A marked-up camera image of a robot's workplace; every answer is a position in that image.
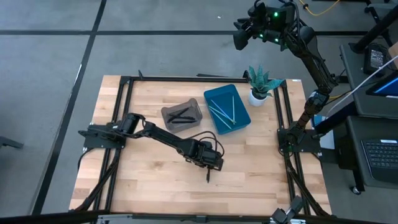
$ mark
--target potted plant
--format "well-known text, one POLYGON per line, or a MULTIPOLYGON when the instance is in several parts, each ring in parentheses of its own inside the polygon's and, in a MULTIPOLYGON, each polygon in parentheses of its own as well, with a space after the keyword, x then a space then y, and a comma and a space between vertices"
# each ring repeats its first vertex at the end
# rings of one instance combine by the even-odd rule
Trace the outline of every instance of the potted plant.
POLYGON ((245 77, 248 80, 249 84, 253 87, 251 88, 249 94, 249 103, 252 106, 261 106, 267 100, 269 96, 272 97, 272 94, 269 93, 269 90, 273 90, 277 88, 284 80, 268 80, 269 72, 262 73, 262 66, 260 65, 255 73, 252 66, 249 67, 249 71, 245 71, 245 77))

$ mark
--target gray plastic tray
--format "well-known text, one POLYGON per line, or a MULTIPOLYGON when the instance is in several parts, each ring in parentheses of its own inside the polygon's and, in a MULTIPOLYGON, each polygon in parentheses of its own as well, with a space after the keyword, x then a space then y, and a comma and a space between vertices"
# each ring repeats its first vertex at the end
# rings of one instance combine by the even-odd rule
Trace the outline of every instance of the gray plastic tray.
POLYGON ((162 116, 163 116, 163 120, 166 125, 166 128, 171 133, 177 133, 177 132, 186 130, 188 128, 198 126, 200 124, 201 119, 203 118, 203 115, 201 114, 201 111, 199 109, 198 102, 194 98, 189 99, 188 102, 186 102, 186 103, 172 106, 170 108, 163 107, 161 112, 162 112, 162 116), (184 112, 184 114, 181 114, 181 116, 194 117, 196 119, 196 122, 187 123, 187 124, 173 124, 173 123, 167 122, 171 118, 171 116, 169 114, 177 114, 179 111, 184 110, 185 108, 189 108, 189 109, 186 112, 184 112))

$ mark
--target computer monitor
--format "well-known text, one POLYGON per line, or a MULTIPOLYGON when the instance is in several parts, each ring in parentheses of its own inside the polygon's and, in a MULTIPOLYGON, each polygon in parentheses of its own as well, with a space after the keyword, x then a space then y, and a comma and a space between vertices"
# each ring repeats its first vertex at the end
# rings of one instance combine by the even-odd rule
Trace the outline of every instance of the computer monitor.
POLYGON ((398 98, 398 72, 395 71, 388 77, 379 81, 368 89, 366 94, 398 98))

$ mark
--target keyboard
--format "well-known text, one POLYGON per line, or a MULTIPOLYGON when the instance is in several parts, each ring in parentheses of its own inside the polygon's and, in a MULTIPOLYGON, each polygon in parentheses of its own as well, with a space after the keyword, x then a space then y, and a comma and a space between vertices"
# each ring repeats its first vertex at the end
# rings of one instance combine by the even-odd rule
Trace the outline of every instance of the keyboard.
POLYGON ((372 177, 398 183, 398 140, 369 139, 362 145, 372 177))

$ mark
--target white cable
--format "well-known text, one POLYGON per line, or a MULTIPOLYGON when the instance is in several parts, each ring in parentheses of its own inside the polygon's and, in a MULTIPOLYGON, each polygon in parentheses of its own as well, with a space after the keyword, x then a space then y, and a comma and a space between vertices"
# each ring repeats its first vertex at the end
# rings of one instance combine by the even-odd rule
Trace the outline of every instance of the white cable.
POLYGON ((379 69, 377 71, 375 71, 372 75, 370 75, 367 79, 365 79, 365 81, 363 81, 361 84, 359 84, 353 91, 351 91, 351 93, 349 93, 348 95, 346 95, 342 100, 340 100, 339 102, 337 102, 332 108, 330 108, 330 110, 327 112, 326 117, 329 115, 329 113, 335 109, 335 107, 337 105, 339 105, 341 102, 343 102, 345 99, 347 99, 349 96, 351 96, 357 89, 359 89, 364 83, 366 83, 370 78, 372 78, 375 74, 377 74, 380 70, 382 70, 384 67, 386 67, 387 65, 389 65, 391 62, 393 62, 395 59, 398 58, 398 55, 395 56, 393 59, 391 59, 390 61, 388 61, 387 63, 385 63, 383 66, 379 67, 379 69))

